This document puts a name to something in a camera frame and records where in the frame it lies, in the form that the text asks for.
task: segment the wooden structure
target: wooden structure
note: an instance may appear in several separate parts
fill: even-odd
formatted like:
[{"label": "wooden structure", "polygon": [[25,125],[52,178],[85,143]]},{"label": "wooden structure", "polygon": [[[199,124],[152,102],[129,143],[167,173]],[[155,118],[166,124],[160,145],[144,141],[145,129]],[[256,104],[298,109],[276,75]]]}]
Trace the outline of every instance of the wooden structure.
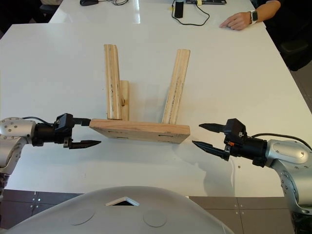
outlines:
[{"label": "wooden structure", "polygon": [[115,45],[104,45],[107,85],[107,119],[93,119],[89,127],[109,138],[180,144],[190,135],[190,127],[176,125],[190,57],[190,50],[178,50],[162,123],[129,121],[129,82],[119,80]]}]

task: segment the white table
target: white table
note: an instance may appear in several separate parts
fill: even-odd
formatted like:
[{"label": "white table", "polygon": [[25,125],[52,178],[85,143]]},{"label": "white table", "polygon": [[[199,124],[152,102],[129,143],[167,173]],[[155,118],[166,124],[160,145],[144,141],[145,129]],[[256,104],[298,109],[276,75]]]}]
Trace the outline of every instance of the white table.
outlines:
[{"label": "white table", "polygon": [[[167,7],[150,4],[158,3]],[[104,14],[123,11],[105,6]],[[233,117],[250,135],[289,134],[312,143],[312,116],[265,28],[220,29],[228,13],[210,7],[215,11],[204,27],[181,26],[167,8],[157,13],[148,10],[149,3],[140,5],[140,23],[125,12],[101,24],[13,25],[0,40],[0,118],[32,115],[52,122],[65,112],[105,118],[103,44],[113,43],[121,79],[130,81],[130,119],[160,122],[176,50],[185,48],[191,57],[177,123],[190,125],[191,136],[172,145],[107,139],[75,127],[74,140],[102,143],[83,150],[25,146],[7,188],[84,193],[144,185],[183,195],[282,196],[273,170],[243,158],[226,162],[192,144],[201,140],[224,148],[223,134],[198,124],[225,124]]]},{"label": "white table", "polygon": [[[79,0],[63,0],[53,15],[50,23],[111,23],[124,22],[149,25],[156,23],[176,24],[171,17],[172,0],[129,0],[123,6],[113,6],[110,2],[81,6]],[[202,5],[210,13],[209,24],[221,24],[227,17],[254,9],[250,0],[227,0],[226,5]],[[201,24],[206,15],[196,9],[195,5],[184,4],[182,22]]]}]

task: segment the wire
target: wire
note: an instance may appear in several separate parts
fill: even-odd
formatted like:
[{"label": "wire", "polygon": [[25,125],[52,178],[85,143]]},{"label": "wire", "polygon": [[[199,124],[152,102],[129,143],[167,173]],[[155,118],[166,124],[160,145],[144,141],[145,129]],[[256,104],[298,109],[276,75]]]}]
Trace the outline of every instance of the wire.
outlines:
[{"label": "wire", "polygon": [[115,6],[122,6],[126,4],[129,0],[123,0],[122,2],[118,2],[119,0],[99,0],[99,1],[111,1]]},{"label": "wire", "polygon": [[297,138],[295,136],[281,135],[281,134],[275,134],[275,133],[259,133],[259,134],[253,135],[251,137],[255,138],[255,137],[259,137],[259,136],[273,136],[273,137],[284,137],[284,138],[294,139],[294,140],[300,141],[302,144],[304,144],[310,150],[312,150],[311,146],[308,143],[306,143],[304,140]]},{"label": "wire", "polygon": [[195,24],[195,23],[182,23],[178,18],[174,17],[174,2],[176,0],[174,0],[172,2],[172,13],[171,13],[171,17],[174,18],[176,21],[178,21],[180,24],[182,25],[193,25],[193,26],[203,26],[210,18],[210,15],[207,12],[204,12],[200,7],[198,7],[197,2],[195,4],[195,6],[204,14],[206,14],[208,17],[206,18],[206,20],[202,23],[202,24]]},{"label": "wire", "polygon": [[33,116],[28,116],[28,117],[23,117],[22,119],[29,119],[29,118],[33,118],[33,119],[36,119],[36,120],[39,120],[41,121],[42,123],[52,127],[52,124],[51,123],[48,123],[47,121],[44,121],[43,119],[41,118],[38,118],[38,117],[33,117]]}]

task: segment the wooden plank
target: wooden plank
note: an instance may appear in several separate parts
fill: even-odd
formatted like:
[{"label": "wooden plank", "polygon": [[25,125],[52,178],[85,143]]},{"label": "wooden plank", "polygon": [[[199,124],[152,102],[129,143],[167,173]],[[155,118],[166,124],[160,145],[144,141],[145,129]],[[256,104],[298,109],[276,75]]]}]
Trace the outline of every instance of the wooden plank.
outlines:
[{"label": "wooden plank", "polygon": [[190,50],[178,50],[162,123],[176,124]]},{"label": "wooden plank", "polygon": [[127,80],[120,81],[121,89],[121,112],[122,120],[129,120],[129,82]]},{"label": "wooden plank", "polygon": [[186,125],[93,119],[90,128],[108,138],[180,144],[190,135]]},{"label": "wooden plank", "polygon": [[115,45],[104,45],[104,50],[107,118],[122,119],[117,47]]}]

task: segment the black watch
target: black watch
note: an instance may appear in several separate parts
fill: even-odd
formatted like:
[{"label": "black watch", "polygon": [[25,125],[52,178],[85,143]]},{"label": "black watch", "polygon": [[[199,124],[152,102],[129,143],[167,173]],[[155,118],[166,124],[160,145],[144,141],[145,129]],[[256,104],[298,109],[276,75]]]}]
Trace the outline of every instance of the black watch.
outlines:
[{"label": "black watch", "polygon": [[258,20],[258,12],[257,11],[250,11],[250,14],[251,14],[252,24],[256,23]]}]

